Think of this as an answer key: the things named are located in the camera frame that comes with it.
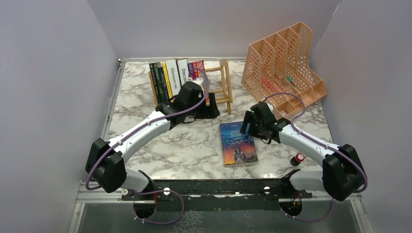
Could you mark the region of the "blue book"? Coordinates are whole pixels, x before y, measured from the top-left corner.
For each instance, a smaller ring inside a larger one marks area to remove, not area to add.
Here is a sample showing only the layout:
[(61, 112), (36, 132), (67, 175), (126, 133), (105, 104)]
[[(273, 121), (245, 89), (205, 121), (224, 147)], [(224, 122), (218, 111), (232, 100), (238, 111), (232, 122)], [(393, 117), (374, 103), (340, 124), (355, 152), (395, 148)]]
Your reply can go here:
[(224, 166), (248, 166), (258, 162), (254, 139), (241, 133), (243, 122), (220, 124)]

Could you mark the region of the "red 13-storey treehouse book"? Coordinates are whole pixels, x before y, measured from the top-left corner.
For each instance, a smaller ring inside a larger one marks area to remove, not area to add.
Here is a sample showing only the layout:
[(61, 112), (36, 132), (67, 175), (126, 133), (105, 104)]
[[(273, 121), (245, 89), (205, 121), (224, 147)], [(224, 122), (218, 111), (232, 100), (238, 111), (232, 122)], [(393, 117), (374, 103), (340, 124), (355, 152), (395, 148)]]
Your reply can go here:
[(204, 75), (201, 70), (205, 69), (204, 60), (194, 62), (193, 67), (196, 68), (196, 70), (194, 71), (195, 79), (203, 78)]

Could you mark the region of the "purple 52-storey treehouse book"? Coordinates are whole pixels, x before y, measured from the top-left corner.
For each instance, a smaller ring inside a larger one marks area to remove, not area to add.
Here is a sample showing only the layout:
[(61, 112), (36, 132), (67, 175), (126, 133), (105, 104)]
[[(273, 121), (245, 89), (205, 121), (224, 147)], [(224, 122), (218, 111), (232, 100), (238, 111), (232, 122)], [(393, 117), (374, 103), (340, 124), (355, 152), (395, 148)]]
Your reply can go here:
[(188, 63), (189, 77), (191, 78), (192, 81), (196, 79), (194, 68), (195, 68), (195, 65), (193, 62)]

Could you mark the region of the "white furniture book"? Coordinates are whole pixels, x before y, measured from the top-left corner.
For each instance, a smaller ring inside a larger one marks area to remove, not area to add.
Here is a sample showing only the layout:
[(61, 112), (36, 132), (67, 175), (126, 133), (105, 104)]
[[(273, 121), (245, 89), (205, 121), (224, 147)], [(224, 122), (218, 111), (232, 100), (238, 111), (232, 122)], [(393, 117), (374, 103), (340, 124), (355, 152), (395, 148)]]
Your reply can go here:
[(189, 67), (188, 67), (187, 58), (177, 59), (176, 64), (178, 68), (180, 84), (181, 86), (183, 86), (186, 82), (191, 81), (191, 78), (189, 76)]

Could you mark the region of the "white afternoon tea coffee book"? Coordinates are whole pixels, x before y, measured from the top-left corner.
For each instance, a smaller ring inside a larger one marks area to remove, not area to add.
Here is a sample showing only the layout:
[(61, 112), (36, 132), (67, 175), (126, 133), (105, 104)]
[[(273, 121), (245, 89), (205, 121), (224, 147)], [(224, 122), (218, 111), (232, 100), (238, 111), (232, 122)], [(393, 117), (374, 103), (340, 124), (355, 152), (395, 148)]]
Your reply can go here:
[(171, 85), (172, 95), (176, 96), (181, 90), (181, 83), (180, 83), (180, 76), (179, 76), (179, 71), (177, 67), (177, 62), (175, 59), (172, 59), (172, 60), (167, 60), (165, 64), (166, 64), (168, 77), (169, 77), (169, 81)]

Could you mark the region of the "yellow book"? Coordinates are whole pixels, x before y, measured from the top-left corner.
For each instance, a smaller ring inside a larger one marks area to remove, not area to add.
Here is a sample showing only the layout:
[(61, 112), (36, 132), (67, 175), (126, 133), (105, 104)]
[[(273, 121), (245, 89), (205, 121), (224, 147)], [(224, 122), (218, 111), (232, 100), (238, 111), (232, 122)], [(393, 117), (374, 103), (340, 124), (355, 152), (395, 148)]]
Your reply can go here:
[(173, 97), (173, 92), (172, 92), (172, 86), (170, 83), (168, 71), (167, 71), (167, 66), (165, 62), (162, 62), (162, 67), (163, 67), (163, 72), (165, 76), (165, 81), (166, 81), (166, 86), (167, 86), (167, 91), (168, 91), (168, 96), (171, 99)]

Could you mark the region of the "floral little women book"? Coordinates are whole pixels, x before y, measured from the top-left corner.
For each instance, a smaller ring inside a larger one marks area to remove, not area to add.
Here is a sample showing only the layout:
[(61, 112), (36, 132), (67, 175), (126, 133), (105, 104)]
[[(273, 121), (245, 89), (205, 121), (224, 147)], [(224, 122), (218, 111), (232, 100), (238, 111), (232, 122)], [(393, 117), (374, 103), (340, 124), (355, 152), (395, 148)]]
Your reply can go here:
[(166, 73), (162, 62), (157, 62), (157, 71), (159, 75), (159, 79), (161, 82), (161, 87), (163, 90), (164, 100), (169, 100), (171, 98), (170, 92), (168, 90), (167, 80), (166, 80)]

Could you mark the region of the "black moon and sixpence book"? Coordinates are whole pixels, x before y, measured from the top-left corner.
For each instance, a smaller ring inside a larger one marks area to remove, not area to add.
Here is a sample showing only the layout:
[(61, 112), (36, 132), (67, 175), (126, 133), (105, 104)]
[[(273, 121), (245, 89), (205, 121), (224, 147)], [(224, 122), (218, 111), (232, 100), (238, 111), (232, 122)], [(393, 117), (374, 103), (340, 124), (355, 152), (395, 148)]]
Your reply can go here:
[(149, 68), (150, 68), (150, 74), (151, 74), (153, 85), (154, 85), (154, 91), (155, 91), (157, 104), (160, 104), (163, 101), (163, 90), (161, 89), (161, 86), (159, 85), (159, 82), (158, 82), (158, 78), (156, 74), (157, 72), (156, 63), (149, 63)]

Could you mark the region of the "green alice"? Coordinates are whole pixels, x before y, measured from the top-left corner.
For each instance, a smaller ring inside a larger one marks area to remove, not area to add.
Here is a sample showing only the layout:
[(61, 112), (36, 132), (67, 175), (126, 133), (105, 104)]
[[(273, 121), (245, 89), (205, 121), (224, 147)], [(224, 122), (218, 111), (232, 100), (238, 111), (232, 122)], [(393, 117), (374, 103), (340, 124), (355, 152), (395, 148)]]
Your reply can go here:
[(159, 85), (161, 86), (161, 82), (160, 82), (160, 79), (159, 79), (158, 71), (156, 72), (156, 74), (157, 74), (157, 78), (158, 78)]

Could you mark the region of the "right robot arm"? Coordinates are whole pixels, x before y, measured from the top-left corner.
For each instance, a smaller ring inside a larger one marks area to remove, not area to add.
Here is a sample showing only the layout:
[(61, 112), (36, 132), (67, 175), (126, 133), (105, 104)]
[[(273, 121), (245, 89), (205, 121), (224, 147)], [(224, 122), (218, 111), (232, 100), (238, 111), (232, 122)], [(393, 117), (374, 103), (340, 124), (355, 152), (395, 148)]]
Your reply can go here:
[(280, 185), (281, 193), (291, 198), (299, 191), (323, 191), (333, 199), (345, 200), (363, 192), (368, 179), (356, 149), (350, 145), (330, 144), (298, 128), (293, 121), (276, 119), (265, 102), (245, 112), (241, 133), (287, 145), (315, 161), (319, 171), (296, 171)]

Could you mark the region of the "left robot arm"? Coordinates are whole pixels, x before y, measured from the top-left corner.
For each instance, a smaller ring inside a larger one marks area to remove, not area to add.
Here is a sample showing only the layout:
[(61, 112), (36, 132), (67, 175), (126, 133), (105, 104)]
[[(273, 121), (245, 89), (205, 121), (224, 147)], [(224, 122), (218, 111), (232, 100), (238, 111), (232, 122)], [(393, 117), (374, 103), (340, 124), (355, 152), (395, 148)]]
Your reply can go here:
[(143, 171), (126, 169), (126, 162), (147, 143), (183, 124), (186, 118), (214, 119), (220, 115), (215, 94), (200, 82), (187, 82), (179, 93), (161, 102), (142, 122), (107, 141), (96, 139), (85, 170), (87, 190), (102, 188), (112, 193), (119, 188), (133, 190), (140, 199), (152, 195), (151, 178)]

